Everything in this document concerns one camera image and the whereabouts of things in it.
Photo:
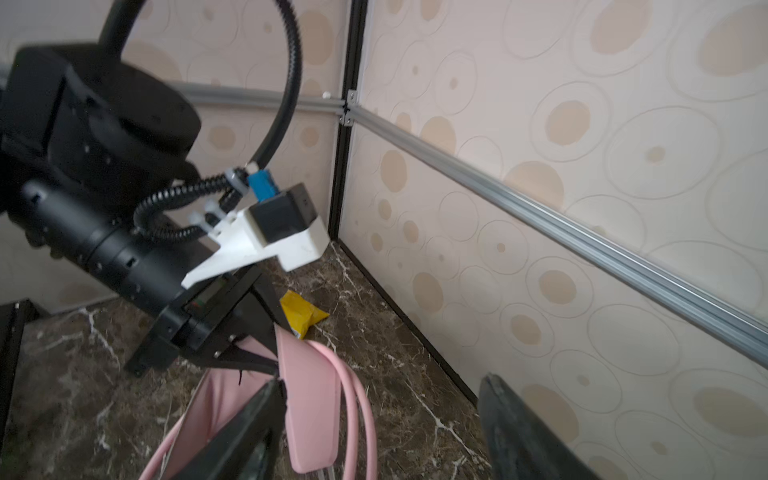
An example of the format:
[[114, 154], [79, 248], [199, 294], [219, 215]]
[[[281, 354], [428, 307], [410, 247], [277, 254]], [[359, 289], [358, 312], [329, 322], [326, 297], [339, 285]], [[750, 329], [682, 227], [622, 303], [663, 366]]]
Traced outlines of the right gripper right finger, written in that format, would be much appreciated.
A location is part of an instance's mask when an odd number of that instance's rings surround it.
[[478, 413], [495, 479], [595, 479], [496, 374], [480, 383]]

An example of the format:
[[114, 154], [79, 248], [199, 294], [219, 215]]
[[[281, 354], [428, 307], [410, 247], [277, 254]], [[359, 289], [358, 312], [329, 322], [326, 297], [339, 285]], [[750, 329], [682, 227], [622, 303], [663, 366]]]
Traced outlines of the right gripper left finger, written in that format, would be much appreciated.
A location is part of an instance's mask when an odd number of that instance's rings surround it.
[[246, 397], [244, 385], [206, 385], [186, 412], [170, 454], [172, 479], [270, 479], [287, 410], [284, 382], [272, 378]]

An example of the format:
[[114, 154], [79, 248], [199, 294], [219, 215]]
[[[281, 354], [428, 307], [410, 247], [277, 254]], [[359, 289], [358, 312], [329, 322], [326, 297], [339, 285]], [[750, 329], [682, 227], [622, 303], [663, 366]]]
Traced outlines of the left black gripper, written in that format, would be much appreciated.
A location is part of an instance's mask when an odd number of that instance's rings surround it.
[[202, 368], [278, 374], [276, 329], [282, 308], [258, 266], [205, 280], [168, 304], [127, 360], [135, 377], [181, 356]]

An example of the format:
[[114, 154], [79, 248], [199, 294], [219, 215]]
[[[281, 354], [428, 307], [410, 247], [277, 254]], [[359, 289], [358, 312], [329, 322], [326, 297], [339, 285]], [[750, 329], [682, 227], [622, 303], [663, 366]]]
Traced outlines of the pink cat-ear headphones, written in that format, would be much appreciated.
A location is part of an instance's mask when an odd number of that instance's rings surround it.
[[[372, 408], [356, 374], [334, 351], [277, 328], [278, 377], [287, 393], [285, 422], [292, 468], [310, 473], [331, 466], [338, 455], [340, 414], [347, 414], [343, 476], [356, 476], [358, 448], [366, 449], [368, 479], [379, 476], [377, 432]], [[193, 393], [181, 419], [165, 436], [141, 476], [169, 479], [230, 423], [271, 376], [210, 369]]]

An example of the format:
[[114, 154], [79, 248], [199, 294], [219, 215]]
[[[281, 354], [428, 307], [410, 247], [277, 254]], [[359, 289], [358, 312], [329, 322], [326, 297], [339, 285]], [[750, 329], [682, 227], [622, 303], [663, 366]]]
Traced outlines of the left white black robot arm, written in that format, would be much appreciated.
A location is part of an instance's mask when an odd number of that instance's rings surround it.
[[175, 358], [274, 375], [289, 323], [260, 261], [285, 270], [321, 223], [306, 187], [279, 190], [268, 163], [295, 112], [302, 46], [281, 1], [287, 79], [251, 159], [208, 178], [188, 160], [200, 132], [175, 89], [126, 64], [142, 3], [113, 3], [94, 43], [21, 48], [1, 94], [1, 210], [34, 247], [78, 265], [156, 323], [135, 375]]

